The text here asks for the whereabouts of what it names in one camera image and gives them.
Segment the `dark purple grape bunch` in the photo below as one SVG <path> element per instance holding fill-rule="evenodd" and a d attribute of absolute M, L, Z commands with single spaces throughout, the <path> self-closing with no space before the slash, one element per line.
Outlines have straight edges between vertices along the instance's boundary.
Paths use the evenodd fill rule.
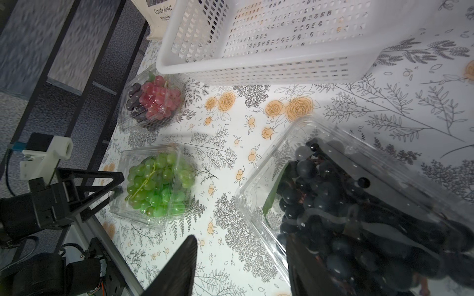
<path fill-rule="evenodd" d="M 125 105 L 126 111 L 128 112 L 128 118 L 135 120 L 138 123 L 145 124 L 148 122 L 146 117 L 147 108 L 142 104 L 142 85 L 139 83 L 134 83 L 127 93 L 127 102 Z"/>

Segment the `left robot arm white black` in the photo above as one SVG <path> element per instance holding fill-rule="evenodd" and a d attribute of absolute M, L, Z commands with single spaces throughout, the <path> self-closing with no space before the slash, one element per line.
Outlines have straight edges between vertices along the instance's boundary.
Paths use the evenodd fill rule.
<path fill-rule="evenodd" d="M 1 199 L 1 247 L 37 240 L 46 229 L 68 230 L 93 218 L 120 194 L 121 172 L 57 168 L 57 183 L 42 177 L 28 182 L 29 192 Z M 125 280 L 105 246 L 91 238 L 84 249 L 65 243 L 54 253 L 17 260 L 1 270 L 3 296 L 120 296 Z"/>

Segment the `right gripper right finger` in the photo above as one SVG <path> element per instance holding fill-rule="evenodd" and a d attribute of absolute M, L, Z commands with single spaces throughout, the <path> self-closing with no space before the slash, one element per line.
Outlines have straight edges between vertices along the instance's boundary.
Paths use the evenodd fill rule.
<path fill-rule="evenodd" d="M 286 242 L 286 259 L 291 293 L 294 296 L 340 296 L 341 291 L 327 270 L 296 236 Z"/>

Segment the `clear clamshell container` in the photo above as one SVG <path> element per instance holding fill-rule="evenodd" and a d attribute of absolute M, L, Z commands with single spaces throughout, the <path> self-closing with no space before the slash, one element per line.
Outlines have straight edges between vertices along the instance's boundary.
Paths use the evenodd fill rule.
<path fill-rule="evenodd" d="M 313 117 L 293 122 L 236 194 L 294 296 L 471 296 L 474 211 Z"/>
<path fill-rule="evenodd" d="M 184 103 L 184 81 L 154 65 L 134 78 L 122 93 L 117 125 L 122 133 L 154 132 L 170 125 Z"/>
<path fill-rule="evenodd" d="M 184 145 L 126 150 L 118 169 L 125 181 L 123 193 L 111 202 L 116 217 L 158 233 L 185 213 L 196 174 Z"/>

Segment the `green grape bunch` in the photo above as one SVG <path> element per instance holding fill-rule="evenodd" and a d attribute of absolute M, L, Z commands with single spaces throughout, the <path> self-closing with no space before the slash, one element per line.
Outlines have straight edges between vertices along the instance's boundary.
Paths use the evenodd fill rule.
<path fill-rule="evenodd" d="M 188 191 L 195 185 L 195 171 L 189 159 L 176 152 L 155 156 L 155 188 L 144 213 L 150 218 L 178 217 L 185 213 Z"/>
<path fill-rule="evenodd" d="M 147 157 L 138 165 L 129 169 L 127 176 L 127 197 L 125 201 L 134 210 L 147 208 L 147 199 L 151 196 L 155 188 L 154 174 L 157 166 L 154 157 Z"/>

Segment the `red grape bunch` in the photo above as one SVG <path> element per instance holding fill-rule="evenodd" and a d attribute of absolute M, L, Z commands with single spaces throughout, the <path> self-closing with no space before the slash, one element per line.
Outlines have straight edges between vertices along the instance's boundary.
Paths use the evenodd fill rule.
<path fill-rule="evenodd" d="M 182 104 L 181 91 L 169 76 L 151 75 L 141 88 L 142 104 L 150 121 L 171 118 Z"/>

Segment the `green grape bunch front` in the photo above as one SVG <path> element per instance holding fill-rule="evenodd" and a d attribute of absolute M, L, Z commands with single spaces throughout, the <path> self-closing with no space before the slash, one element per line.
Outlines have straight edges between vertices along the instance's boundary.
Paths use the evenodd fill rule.
<path fill-rule="evenodd" d="M 147 157 L 138 165 L 129 169 L 127 176 L 127 197 L 125 201 L 134 210 L 147 208 L 147 199 L 151 196 L 155 188 L 154 174 L 157 166 L 154 157 Z"/>

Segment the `black grape bunch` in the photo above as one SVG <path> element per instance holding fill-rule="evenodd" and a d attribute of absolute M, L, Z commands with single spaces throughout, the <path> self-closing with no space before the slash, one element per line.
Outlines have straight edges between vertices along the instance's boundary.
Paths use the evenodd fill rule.
<path fill-rule="evenodd" d="M 296 236 L 328 272 L 342 291 L 355 296 L 408 296 L 419 288 L 430 295 L 428 281 L 450 278 L 459 286 L 474 286 L 473 231 L 452 220 L 425 222 L 400 215 L 406 233 L 386 223 L 367 223 L 359 218 L 361 208 L 349 208 L 347 217 L 335 217 L 312 208 L 303 217 L 318 215 L 345 224 L 342 233 L 308 239 L 292 233 L 275 246 L 286 255 L 289 236 Z"/>
<path fill-rule="evenodd" d="M 342 233 L 345 224 L 336 224 L 318 215 L 304 218 L 303 213 L 316 208 L 335 217 L 347 217 L 355 203 L 363 205 L 359 212 L 362 221 L 386 223 L 402 233 L 407 232 L 400 215 L 390 212 L 387 206 L 359 187 L 322 151 L 318 140 L 311 139 L 298 147 L 296 158 L 288 163 L 276 188 L 280 209 L 285 213 L 279 240 L 292 233 L 308 239 Z"/>

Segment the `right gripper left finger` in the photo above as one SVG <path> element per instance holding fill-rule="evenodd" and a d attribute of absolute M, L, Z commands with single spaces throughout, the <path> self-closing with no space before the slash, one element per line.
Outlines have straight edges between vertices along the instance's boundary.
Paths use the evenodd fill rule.
<path fill-rule="evenodd" d="M 142 296 L 191 296 L 196 273 L 198 243 L 189 235 Z"/>

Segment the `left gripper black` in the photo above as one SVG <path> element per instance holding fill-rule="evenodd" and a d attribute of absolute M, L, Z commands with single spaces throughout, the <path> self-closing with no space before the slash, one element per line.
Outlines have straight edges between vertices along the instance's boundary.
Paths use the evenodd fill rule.
<path fill-rule="evenodd" d="M 20 241 L 45 229 L 61 229 L 75 217 L 85 222 L 102 210 L 125 178 L 121 172 L 72 168 L 56 170 L 58 182 L 30 181 L 30 192 L 1 199 L 1 240 Z"/>

